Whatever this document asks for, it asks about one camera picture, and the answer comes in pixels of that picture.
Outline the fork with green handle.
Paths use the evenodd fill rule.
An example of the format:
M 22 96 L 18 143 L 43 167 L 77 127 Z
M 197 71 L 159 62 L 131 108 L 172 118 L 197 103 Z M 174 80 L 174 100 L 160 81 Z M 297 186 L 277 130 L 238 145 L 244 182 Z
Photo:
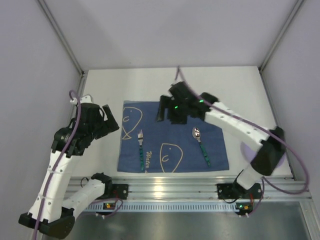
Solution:
M 137 132 L 137 139 L 138 139 L 138 144 L 139 144 L 139 161 L 140 161 L 140 171 L 145 172 L 145 163 L 144 163 L 144 151 L 143 151 L 143 130 L 140 129 Z

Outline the spoon with green handle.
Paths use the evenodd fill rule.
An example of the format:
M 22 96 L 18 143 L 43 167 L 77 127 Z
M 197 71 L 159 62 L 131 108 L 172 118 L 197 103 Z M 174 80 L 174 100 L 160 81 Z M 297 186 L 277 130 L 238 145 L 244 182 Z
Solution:
M 192 136 L 193 136 L 193 138 L 198 142 L 199 147 L 200 147 L 200 149 L 201 149 L 201 152 L 202 152 L 202 154 L 203 154 L 203 157 L 204 157 L 204 159 L 205 159 L 205 161 L 206 161 L 207 166 L 208 166 L 208 167 L 211 167 L 211 162 L 210 162 L 210 159 L 209 159 L 209 157 L 208 157 L 208 153 L 207 153 L 204 145 L 203 145 L 202 142 L 201 142 L 201 133 L 200 133 L 200 130 L 199 130 L 197 127 L 194 127 L 194 128 L 192 129 Z

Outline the blue cloth placemat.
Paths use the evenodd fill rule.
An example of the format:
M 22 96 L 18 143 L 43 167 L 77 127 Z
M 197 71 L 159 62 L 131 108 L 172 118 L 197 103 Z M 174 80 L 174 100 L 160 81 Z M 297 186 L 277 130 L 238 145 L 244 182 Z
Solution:
M 125 101 L 122 109 L 122 130 L 117 170 L 143 173 L 140 169 L 138 130 L 143 131 L 144 173 L 195 173 L 229 170 L 229 162 L 221 128 L 198 118 L 187 124 L 171 124 L 166 119 L 156 121 L 157 101 Z M 193 128 L 208 154 L 207 166 Z

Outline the purple plate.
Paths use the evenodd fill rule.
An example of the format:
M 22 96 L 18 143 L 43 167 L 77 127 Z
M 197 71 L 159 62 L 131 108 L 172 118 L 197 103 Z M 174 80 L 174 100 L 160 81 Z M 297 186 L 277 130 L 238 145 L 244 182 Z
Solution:
M 241 143 L 240 149 L 244 158 L 255 170 L 267 175 L 280 167 L 286 159 L 286 154 L 282 149 L 277 150 L 267 142 L 258 151 L 252 150 L 244 142 Z

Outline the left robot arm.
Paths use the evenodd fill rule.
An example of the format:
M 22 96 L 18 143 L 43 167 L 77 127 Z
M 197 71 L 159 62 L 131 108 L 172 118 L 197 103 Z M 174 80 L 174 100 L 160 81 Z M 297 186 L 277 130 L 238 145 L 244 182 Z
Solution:
M 96 199 L 110 197 L 112 178 L 93 174 L 87 184 L 65 199 L 73 171 L 84 151 L 98 140 L 119 129 L 108 105 L 83 102 L 76 118 L 59 129 L 51 145 L 50 161 L 44 181 L 33 206 L 19 217 L 19 224 L 44 235 L 65 239 L 78 216 Z

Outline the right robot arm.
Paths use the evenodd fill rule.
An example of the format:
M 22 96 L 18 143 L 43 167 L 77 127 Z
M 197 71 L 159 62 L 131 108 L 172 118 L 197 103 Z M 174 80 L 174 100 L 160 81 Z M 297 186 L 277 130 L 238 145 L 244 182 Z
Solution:
M 188 118 L 200 119 L 229 132 L 255 152 L 253 160 L 234 181 L 239 190 L 247 191 L 263 177 L 271 176 L 284 158 L 282 128 L 267 130 L 255 125 L 207 92 L 196 96 L 183 81 L 173 84 L 168 91 L 169 96 L 160 96 L 156 121 L 168 119 L 172 124 L 185 125 Z

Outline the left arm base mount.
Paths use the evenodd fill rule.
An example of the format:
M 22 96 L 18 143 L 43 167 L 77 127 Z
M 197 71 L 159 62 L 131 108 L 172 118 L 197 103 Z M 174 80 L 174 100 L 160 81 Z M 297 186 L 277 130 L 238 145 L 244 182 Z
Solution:
M 126 200 L 129 194 L 129 185 L 128 184 L 113 184 L 112 189 L 109 195 L 102 195 L 95 199 L 98 200 L 106 200 L 106 199 L 113 199 L 118 198 L 122 200 Z

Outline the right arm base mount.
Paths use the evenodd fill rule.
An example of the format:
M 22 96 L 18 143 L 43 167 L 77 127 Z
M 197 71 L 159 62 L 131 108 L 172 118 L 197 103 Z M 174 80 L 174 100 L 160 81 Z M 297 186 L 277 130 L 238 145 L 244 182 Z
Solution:
M 258 200 L 263 193 L 262 186 L 259 183 L 254 183 L 248 190 L 235 182 L 218 183 L 216 188 L 218 199 L 228 203 L 234 203 L 236 200 Z

